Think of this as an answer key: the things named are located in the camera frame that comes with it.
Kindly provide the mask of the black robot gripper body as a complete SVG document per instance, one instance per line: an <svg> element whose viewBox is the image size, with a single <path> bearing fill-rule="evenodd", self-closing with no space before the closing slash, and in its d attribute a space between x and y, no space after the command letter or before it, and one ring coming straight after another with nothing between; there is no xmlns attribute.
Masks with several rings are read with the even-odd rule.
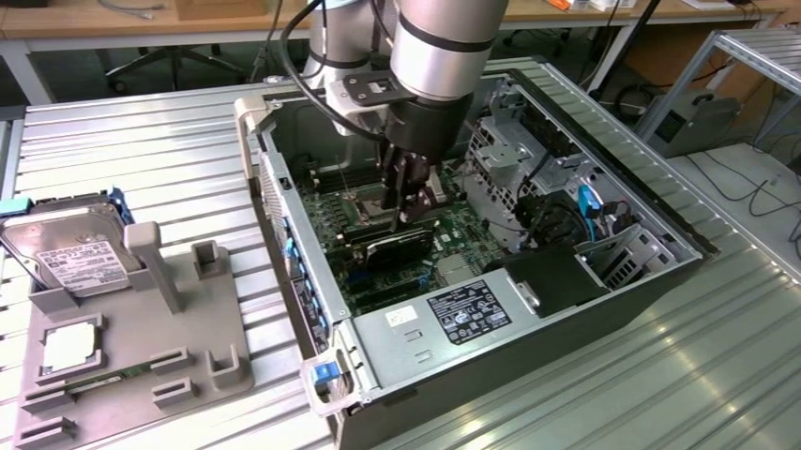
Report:
<svg viewBox="0 0 801 450"><path fill-rule="evenodd" d="M453 101L423 97L391 103L386 138L395 147L439 162L451 150L471 107L471 95Z"/></svg>

